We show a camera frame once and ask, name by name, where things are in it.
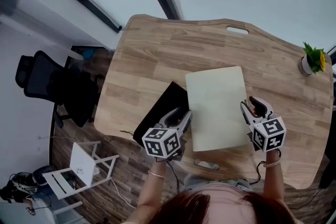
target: green leaves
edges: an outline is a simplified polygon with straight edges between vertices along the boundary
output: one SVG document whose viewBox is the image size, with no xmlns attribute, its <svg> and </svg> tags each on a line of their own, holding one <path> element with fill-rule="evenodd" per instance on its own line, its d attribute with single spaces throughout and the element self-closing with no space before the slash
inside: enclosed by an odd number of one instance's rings
<svg viewBox="0 0 336 224">
<path fill-rule="evenodd" d="M 322 71 L 322 68 L 321 68 L 321 52 L 324 53 L 323 49 L 316 49 L 316 47 L 312 48 L 306 42 L 303 42 L 303 44 L 305 45 L 303 50 L 307 54 L 307 61 L 308 61 L 308 64 L 310 66 L 311 71 L 314 72 L 315 74 L 318 71 Z"/>
</svg>

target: bracelet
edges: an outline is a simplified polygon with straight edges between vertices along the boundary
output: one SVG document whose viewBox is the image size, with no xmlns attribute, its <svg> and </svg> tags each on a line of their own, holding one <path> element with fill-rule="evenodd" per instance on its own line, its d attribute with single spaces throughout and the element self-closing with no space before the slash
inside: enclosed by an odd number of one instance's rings
<svg viewBox="0 0 336 224">
<path fill-rule="evenodd" d="M 158 174 L 156 174 L 156 173 L 153 173 L 152 171 L 148 171 L 148 174 L 152 174 L 152 175 L 154 175 L 154 176 L 157 176 L 157 177 L 159 177 L 159 178 L 162 178 L 162 179 L 164 179 L 164 176 L 160 176 L 160 175 L 158 175 Z"/>
<path fill-rule="evenodd" d="M 276 162 L 270 163 L 270 164 L 264 164 L 264 168 L 271 168 L 274 166 L 277 166 L 281 162 L 281 159 L 278 159 Z"/>
</svg>

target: black cable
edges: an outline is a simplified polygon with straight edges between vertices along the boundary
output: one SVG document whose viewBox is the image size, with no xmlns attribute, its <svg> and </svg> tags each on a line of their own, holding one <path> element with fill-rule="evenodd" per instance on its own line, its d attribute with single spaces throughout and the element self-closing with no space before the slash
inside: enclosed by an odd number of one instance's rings
<svg viewBox="0 0 336 224">
<path fill-rule="evenodd" d="M 250 185 L 257 184 L 257 183 L 261 180 L 261 174 L 259 173 L 259 166 L 260 166 L 261 164 L 264 164 L 264 163 L 266 163 L 266 162 L 265 162 L 265 161 L 261 161 L 261 162 L 257 165 L 258 179 L 257 179 L 257 181 L 254 181 L 254 182 L 250 183 Z"/>
<path fill-rule="evenodd" d="M 317 196 L 317 194 L 320 193 L 321 190 L 322 190 L 322 189 L 320 188 L 319 191 L 318 191 L 318 192 L 311 198 L 311 200 L 310 200 L 308 203 L 306 203 L 306 204 L 304 204 L 304 205 L 302 205 L 302 206 L 300 206 L 300 207 L 298 207 L 298 208 L 290 208 L 290 207 L 289 207 L 289 209 L 292 209 L 292 210 L 299 210 L 299 209 L 301 209 L 302 207 L 304 207 L 304 206 L 306 206 L 306 205 L 309 205 L 309 204 L 314 200 L 314 198 Z"/>
<path fill-rule="evenodd" d="M 276 150 L 277 150 L 278 153 L 279 153 L 279 158 L 281 158 L 281 150 L 278 149 L 278 148 L 277 148 Z M 261 180 L 261 174 L 259 173 L 259 166 L 260 166 L 261 164 L 265 164 L 265 163 L 266 163 L 265 161 L 261 161 L 261 162 L 257 165 L 258 179 L 257 179 L 257 181 L 254 181 L 254 182 L 250 183 L 250 185 L 257 184 L 257 183 Z"/>
<path fill-rule="evenodd" d="M 51 207 L 51 199 L 50 199 L 49 195 L 47 195 L 47 194 L 46 194 L 44 191 L 42 191 L 42 190 L 40 190 L 40 191 L 38 191 L 38 192 L 36 192 L 36 193 L 44 193 L 44 194 L 49 198 L 49 206 L 33 208 L 34 210 Z"/>
<path fill-rule="evenodd" d="M 8 181 L 11 180 L 11 177 L 12 177 L 13 175 L 16 176 L 17 174 L 11 174 L 11 175 L 9 176 L 9 180 L 8 180 Z"/>
<path fill-rule="evenodd" d="M 174 170 L 173 166 L 170 164 L 169 161 L 167 161 L 167 164 L 168 164 L 168 165 L 170 166 L 170 168 L 172 169 L 173 174 L 174 174 L 174 176 L 175 176 L 175 178 L 176 178 L 176 190 L 177 190 L 177 193 L 179 193 L 179 192 L 180 192 L 180 184 L 181 184 L 181 185 L 184 185 L 184 183 L 183 183 L 181 180 L 179 180 L 179 178 L 177 177 L 177 175 L 176 175 L 176 173 L 175 173 L 175 170 Z"/>
<path fill-rule="evenodd" d="M 127 134 L 130 134 L 130 135 L 133 136 L 133 133 L 132 133 L 132 132 L 128 132 L 128 131 L 119 131 L 119 132 L 121 132 L 121 133 L 127 133 Z"/>
</svg>

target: white chair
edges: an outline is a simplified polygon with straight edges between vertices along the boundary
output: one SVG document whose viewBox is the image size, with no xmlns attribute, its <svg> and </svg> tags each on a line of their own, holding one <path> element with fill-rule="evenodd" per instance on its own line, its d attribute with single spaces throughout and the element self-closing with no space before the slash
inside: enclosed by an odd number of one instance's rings
<svg viewBox="0 0 336 224">
<path fill-rule="evenodd" d="M 119 155 L 114 155 L 101 159 L 96 155 L 96 149 L 98 144 L 100 144 L 100 141 L 74 143 L 71 152 L 70 167 L 43 174 L 44 178 L 46 179 L 58 199 L 69 197 L 73 194 L 102 184 L 111 179 L 112 169 Z M 88 145 L 93 145 L 93 151 L 91 156 L 81 147 Z M 98 163 L 102 163 L 103 165 L 105 165 L 109 169 L 109 171 L 105 179 L 98 182 L 93 182 L 93 176 L 95 172 L 97 173 L 98 168 L 96 168 L 96 165 Z M 85 186 L 79 189 L 73 189 L 62 175 L 62 173 L 68 171 L 73 171 L 85 183 Z"/>
<path fill-rule="evenodd" d="M 75 215 L 74 218 L 71 218 L 69 220 L 61 221 L 60 215 L 66 212 L 69 212 L 73 210 L 74 208 L 81 206 L 83 204 L 82 201 L 76 202 L 72 205 L 67 205 L 65 207 L 59 208 L 57 210 L 53 210 L 50 207 L 47 207 L 48 205 L 43 199 L 36 199 L 36 203 L 39 207 L 46 207 L 43 208 L 43 211 L 47 217 L 47 219 L 50 221 L 50 223 L 53 224 L 80 224 L 80 223 L 85 223 L 85 224 L 90 224 L 82 215 L 79 215 L 77 212 L 72 212 L 71 217 Z"/>
</svg>

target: wooden desk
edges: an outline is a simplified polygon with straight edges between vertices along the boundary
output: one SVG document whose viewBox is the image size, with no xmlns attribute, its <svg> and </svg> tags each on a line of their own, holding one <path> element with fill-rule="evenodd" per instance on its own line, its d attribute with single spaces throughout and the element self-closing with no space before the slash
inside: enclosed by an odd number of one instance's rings
<svg viewBox="0 0 336 224">
<path fill-rule="evenodd" d="M 249 34 L 229 31 L 228 26 L 245 29 Z M 285 183 L 307 188 L 328 139 L 333 79 L 330 58 L 325 73 L 304 77 L 298 70 L 303 55 L 301 47 L 243 22 L 182 22 L 133 16 L 106 76 L 95 127 L 106 135 L 132 139 L 120 130 L 134 131 L 171 81 L 185 88 L 189 72 L 241 66 L 247 95 L 271 103 L 286 125 L 282 148 Z M 188 143 L 179 165 L 193 174 L 213 179 L 257 178 L 256 165 L 265 160 L 265 155 L 254 152 L 251 144 L 194 153 L 190 132 L 185 137 Z M 197 158 L 219 164 L 220 169 L 196 166 Z M 260 173 L 264 177 L 263 167 Z"/>
</svg>

